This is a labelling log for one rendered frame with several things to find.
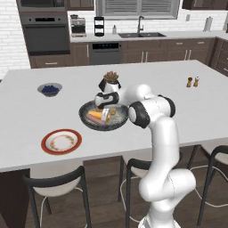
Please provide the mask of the silver coffee machine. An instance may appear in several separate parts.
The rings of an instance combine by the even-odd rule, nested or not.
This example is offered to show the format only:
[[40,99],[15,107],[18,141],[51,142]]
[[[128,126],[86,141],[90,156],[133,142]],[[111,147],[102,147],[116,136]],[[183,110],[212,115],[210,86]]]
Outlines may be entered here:
[[79,18],[76,14],[70,16],[71,35],[73,37],[86,36],[86,19]]

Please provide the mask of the yellow bun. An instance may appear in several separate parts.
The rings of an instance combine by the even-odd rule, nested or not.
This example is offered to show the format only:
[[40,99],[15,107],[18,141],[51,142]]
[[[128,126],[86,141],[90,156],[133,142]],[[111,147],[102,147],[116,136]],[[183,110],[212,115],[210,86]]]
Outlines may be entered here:
[[95,117],[95,118],[102,119],[102,112],[100,112],[100,111],[89,110],[88,114]]

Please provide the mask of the grey bowl of blueberries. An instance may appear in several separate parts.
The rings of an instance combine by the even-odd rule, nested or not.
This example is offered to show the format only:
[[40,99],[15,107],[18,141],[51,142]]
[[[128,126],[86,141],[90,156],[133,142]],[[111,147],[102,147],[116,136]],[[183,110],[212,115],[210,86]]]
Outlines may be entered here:
[[62,85],[58,83],[46,83],[40,85],[37,91],[46,97],[54,97],[62,89]]

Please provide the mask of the pink sausage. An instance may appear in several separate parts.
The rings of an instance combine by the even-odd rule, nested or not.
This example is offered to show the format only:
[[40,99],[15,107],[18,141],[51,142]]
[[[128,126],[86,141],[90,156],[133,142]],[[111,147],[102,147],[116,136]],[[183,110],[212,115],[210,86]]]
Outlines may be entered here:
[[93,121],[97,125],[100,125],[100,126],[105,126],[106,125],[105,121],[103,121],[101,119],[98,119],[98,118],[96,118],[96,117],[94,117],[94,116],[92,116],[92,115],[90,115],[88,113],[86,114],[86,117],[88,119],[90,119],[91,121]]

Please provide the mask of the brown wall cupboard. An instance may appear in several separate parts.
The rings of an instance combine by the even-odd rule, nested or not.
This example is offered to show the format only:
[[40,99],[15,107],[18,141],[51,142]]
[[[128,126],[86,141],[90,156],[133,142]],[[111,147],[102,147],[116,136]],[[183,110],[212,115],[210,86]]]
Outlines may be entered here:
[[228,0],[183,0],[185,10],[226,10]]
[[94,0],[66,0],[68,11],[93,11]]

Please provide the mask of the potted succulent plant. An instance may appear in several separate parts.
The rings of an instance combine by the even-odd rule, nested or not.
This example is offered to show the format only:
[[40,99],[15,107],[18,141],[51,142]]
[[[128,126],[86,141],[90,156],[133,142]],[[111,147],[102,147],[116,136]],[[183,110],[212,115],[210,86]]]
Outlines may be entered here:
[[103,76],[103,79],[106,83],[116,84],[118,82],[118,74],[116,72],[109,71]]

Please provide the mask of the brown island cabinet panel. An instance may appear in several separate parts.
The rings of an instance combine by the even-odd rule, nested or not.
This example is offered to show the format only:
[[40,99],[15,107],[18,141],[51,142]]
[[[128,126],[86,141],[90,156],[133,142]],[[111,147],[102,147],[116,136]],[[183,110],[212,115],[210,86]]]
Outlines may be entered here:
[[0,173],[0,214],[8,228],[25,228],[29,207],[28,169]]

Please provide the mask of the black framed white stool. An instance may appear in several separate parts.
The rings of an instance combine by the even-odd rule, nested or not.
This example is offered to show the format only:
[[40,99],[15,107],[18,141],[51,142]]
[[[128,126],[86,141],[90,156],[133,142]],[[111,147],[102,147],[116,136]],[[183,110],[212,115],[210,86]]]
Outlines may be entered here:
[[207,195],[208,195],[208,188],[216,174],[216,171],[218,171],[220,175],[224,178],[224,180],[228,183],[228,176],[217,167],[219,163],[228,166],[228,140],[204,142],[202,144],[195,145],[193,147],[193,150],[187,165],[187,168],[190,170],[198,169],[198,167],[191,166],[193,159],[195,157],[195,154],[197,152],[197,149],[201,149],[205,157],[208,159],[207,175],[206,175],[203,193],[202,195],[200,195],[199,192],[196,191],[199,198],[201,199],[197,226],[201,226],[205,205],[209,205],[210,207],[213,207],[213,208],[216,207],[216,205],[212,205],[206,202]]
[[89,201],[86,186],[86,171],[83,162],[67,163],[66,165],[48,165],[44,167],[32,167],[29,175],[22,177],[27,185],[30,205],[36,228],[42,227],[43,212],[37,212],[35,193],[43,196],[41,209],[46,207],[48,214],[52,213],[49,199],[60,197],[75,190],[80,183],[80,191],[83,195],[85,207],[85,228],[92,228]]
[[[143,178],[151,166],[151,152],[139,152],[120,157],[120,171],[118,182],[118,202],[123,201],[126,211],[126,228],[129,228],[130,220],[130,195],[131,180],[134,178]],[[126,183],[126,199],[123,197],[122,186]]]

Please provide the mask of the dark sink tap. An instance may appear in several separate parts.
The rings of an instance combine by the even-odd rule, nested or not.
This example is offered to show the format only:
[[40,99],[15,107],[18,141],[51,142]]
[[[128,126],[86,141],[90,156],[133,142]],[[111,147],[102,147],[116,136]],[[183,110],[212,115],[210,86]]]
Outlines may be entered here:
[[137,33],[140,34],[141,31],[143,31],[143,26],[141,25],[141,20],[144,19],[144,17],[141,15],[138,19],[138,26],[137,26]]

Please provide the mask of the black dishwasher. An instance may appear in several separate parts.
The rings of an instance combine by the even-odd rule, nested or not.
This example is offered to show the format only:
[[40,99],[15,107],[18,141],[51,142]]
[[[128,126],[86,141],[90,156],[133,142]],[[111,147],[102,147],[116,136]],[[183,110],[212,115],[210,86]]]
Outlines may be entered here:
[[120,42],[91,43],[89,59],[91,65],[119,64],[121,62]]

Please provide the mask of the black microwave oven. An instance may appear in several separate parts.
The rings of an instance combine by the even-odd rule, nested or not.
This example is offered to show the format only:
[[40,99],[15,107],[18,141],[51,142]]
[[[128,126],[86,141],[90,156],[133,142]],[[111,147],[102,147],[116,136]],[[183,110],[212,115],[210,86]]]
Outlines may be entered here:
[[17,0],[21,12],[65,12],[64,0]]

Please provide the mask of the dark sink basin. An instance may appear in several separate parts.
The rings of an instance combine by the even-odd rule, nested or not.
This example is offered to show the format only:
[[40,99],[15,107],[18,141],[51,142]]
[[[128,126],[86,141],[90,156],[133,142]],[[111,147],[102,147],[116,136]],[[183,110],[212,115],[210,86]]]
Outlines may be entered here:
[[130,37],[166,37],[165,35],[159,32],[149,32],[149,33],[119,33],[118,34],[122,38],[130,38]]

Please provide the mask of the black wall oven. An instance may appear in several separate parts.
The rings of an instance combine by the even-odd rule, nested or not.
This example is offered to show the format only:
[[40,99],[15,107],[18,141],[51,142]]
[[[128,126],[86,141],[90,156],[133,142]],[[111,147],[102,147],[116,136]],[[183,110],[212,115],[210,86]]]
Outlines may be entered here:
[[21,16],[29,56],[70,54],[66,15]]

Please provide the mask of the red rimmed white plate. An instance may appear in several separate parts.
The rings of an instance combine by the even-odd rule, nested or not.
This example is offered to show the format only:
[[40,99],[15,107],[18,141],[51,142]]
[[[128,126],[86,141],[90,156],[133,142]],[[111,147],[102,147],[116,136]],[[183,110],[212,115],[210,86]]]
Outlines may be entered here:
[[75,151],[82,143],[82,136],[73,129],[58,129],[47,134],[42,142],[41,148],[51,155],[65,155]]

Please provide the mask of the white paper towel roll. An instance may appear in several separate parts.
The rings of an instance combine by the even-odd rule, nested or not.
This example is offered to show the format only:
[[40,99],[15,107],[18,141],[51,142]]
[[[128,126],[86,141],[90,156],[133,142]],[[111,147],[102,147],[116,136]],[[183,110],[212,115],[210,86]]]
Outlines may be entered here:
[[206,18],[205,26],[203,29],[204,32],[209,32],[211,30],[212,21],[213,21],[212,17],[209,16],[208,18]]

